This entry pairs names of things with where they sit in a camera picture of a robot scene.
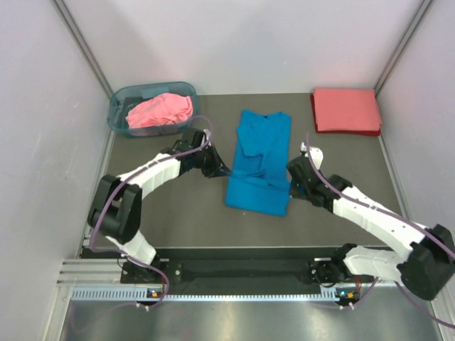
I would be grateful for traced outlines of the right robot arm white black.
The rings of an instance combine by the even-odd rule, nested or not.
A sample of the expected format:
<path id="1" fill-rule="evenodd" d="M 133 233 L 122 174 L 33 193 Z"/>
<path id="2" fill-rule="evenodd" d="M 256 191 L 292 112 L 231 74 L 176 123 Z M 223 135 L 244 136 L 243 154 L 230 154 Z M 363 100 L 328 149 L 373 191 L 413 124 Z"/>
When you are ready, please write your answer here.
<path id="1" fill-rule="evenodd" d="M 354 276 L 372 276 L 401 283 L 418 298 L 431 301 L 454 276 L 450 254 L 454 240 L 446 227 L 409 222 L 339 175 L 322 180 L 306 154 L 288 162 L 287 170 L 293 198 L 348 220 L 387 245 L 386 249 L 372 249 L 346 243 L 328 261 L 311 262 L 315 281 L 338 283 Z"/>

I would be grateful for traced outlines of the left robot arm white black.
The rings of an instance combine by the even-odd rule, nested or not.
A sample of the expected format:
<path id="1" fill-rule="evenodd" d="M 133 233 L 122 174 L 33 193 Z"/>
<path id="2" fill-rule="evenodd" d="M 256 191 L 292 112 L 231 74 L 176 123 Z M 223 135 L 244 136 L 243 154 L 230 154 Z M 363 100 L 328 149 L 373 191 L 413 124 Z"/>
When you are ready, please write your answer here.
<path id="1" fill-rule="evenodd" d="M 104 175 L 87 215 L 87 224 L 92 228 L 90 246 L 101 234 L 137 265 L 140 277 L 155 281 L 161 265 L 155 248 L 140 231 L 142 201 L 163 184 L 193 169 L 200 170 L 206 178 L 229 176 L 231 170 L 210 138 L 208 129 L 188 128 L 174 145 L 145 164 L 121 175 Z"/>

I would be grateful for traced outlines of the blue t shirt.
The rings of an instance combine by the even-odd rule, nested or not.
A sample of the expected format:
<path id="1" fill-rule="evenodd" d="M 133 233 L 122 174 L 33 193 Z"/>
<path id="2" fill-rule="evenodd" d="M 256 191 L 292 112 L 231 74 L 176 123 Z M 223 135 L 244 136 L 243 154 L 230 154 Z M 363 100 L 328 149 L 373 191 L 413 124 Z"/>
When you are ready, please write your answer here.
<path id="1" fill-rule="evenodd" d="M 290 201 L 287 180 L 291 117 L 243 110 L 225 204 L 284 217 Z"/>

